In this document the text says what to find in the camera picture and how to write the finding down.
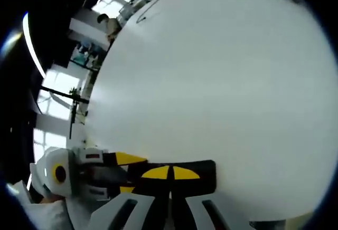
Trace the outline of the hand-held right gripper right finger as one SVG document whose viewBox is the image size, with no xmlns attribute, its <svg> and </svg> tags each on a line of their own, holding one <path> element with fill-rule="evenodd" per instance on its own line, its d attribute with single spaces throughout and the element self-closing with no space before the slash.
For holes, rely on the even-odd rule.
<svg viewBox="0 0 338 230">
<path fill-rule="evenodd" d="M 176 229 L 229 229 L 212 201 L 215 167 L 173 167 L 172 216 Z"/>
</svg>

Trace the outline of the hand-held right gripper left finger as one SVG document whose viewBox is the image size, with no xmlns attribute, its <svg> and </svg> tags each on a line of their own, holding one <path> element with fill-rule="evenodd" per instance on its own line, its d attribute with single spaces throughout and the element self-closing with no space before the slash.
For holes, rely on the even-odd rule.
<svg viewBox="0 0 338 230">
<path fill-rule="evenodd" d="M 171 167 L 136 169 L 132 182 L 91 214 L 89 229 L 164 229 L 168 217 Z"/>
</svg>

